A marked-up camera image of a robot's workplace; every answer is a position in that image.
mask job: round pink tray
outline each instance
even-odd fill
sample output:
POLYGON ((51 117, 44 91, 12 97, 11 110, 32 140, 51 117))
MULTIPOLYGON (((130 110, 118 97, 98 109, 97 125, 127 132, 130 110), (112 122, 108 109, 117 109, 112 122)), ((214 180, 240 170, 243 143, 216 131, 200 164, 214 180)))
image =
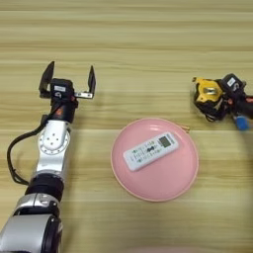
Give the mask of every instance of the round pink tray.
POLYGON ((161 119, 143 119, 126 126, 114 143, 111 162, 116 178, 127 191, 152 202, 169 201, 185 193, 199 168, 198 152, 190 136, 179 126, 161 119), (124 152, 165 131, 174 134, 180 147, 131 172, 124 152))

